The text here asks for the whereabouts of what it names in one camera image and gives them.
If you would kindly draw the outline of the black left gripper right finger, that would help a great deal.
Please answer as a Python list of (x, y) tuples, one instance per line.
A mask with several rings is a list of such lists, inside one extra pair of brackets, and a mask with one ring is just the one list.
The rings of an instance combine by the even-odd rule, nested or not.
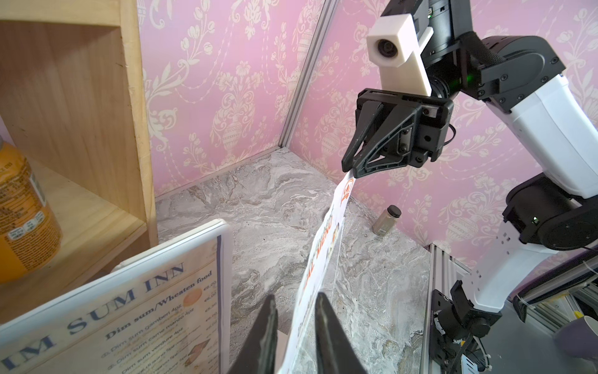
[(323, 292), (316, 298), (315, 331), (319, 374), (366, 374)]

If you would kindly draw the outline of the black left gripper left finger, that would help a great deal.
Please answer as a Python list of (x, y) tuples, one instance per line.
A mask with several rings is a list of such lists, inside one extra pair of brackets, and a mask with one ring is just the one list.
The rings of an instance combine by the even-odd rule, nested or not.
[(228, 374), (273, 374), (278, 342), (278, 310), (268, 295)]

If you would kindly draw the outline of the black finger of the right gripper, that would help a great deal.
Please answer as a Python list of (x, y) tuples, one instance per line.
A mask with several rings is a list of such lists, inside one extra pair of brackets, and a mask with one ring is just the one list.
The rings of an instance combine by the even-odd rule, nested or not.
[(358, 143), (354, 156), (354, 177), (359, 179), (380, 171), (398, 168), (406, 151), (399, 151), (400, 134), (413, 128), (415, 108), (395, 106), (388, 115), (381, 104), (365, 104), (358, 119)]

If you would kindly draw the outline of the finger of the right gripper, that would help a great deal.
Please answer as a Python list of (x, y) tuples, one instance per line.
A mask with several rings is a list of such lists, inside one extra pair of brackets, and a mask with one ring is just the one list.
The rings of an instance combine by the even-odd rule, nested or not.
[(382, 110), (383, 103), (380, 101), (366, 101), (356, 110), (355, 133), (341, 161), (343, 172), (349, 172), (353, 168), (354, 158)]

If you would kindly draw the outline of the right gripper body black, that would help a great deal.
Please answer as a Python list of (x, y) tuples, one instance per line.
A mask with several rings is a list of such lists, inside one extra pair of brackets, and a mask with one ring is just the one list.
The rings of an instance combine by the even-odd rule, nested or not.
[(399, 151), (406, 151), (406, 154), (398, 168), (420, 168), (427, 161), (436, 161), (442, 154), (453, 113), (450, 99), (365, 89), (358, 95), (357, 110), (366, 101), (383, 103), (384, 115), (388, 115), (397, 105), (417, 110), (411, 131), (403, 130), (400, 134)]

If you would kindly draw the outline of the pink special menu sheet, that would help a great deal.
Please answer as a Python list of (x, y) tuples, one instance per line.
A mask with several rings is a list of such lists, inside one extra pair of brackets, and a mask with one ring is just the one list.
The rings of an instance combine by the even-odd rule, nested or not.
[(330, 208), (312, 241), (308, 263), (297, 290), (291, 330), (279, 373), (289, 373), (297, 358), (301, 340), (308, 329), (309, 313), (316, 304), (336, 243), (342, 238), (344, 216), (355, 181), (352, 171), (345, 174), (334, 190)]

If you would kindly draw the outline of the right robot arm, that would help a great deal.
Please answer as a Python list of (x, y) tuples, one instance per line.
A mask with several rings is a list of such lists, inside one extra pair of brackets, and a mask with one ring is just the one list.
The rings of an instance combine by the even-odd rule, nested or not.
[(597, 131), (551, 45), (478, 37), (468, 1), (390, 1), (366, 46), (382, 86), (358, 94), (342, 199), (359, 178), (436, 161), (458, 93), (486, 104), (542, 169), (508, 193), (486, 257), (449, 293), (430, 294), (428, 357), (442, 373), (464, 373), (532, 270), (597, 240)]

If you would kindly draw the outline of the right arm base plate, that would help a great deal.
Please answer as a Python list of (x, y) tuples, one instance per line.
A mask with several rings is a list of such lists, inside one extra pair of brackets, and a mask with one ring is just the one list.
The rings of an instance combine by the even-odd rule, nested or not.
[(473, 347), (474, 340), (485, 337), (501, 313), (476, 309), (467, 298), (461, 280), (452, 286), (450, 294), (451, 299), (435, 314), (430, 355), (442, 373), (461, 373), (462, 359)]

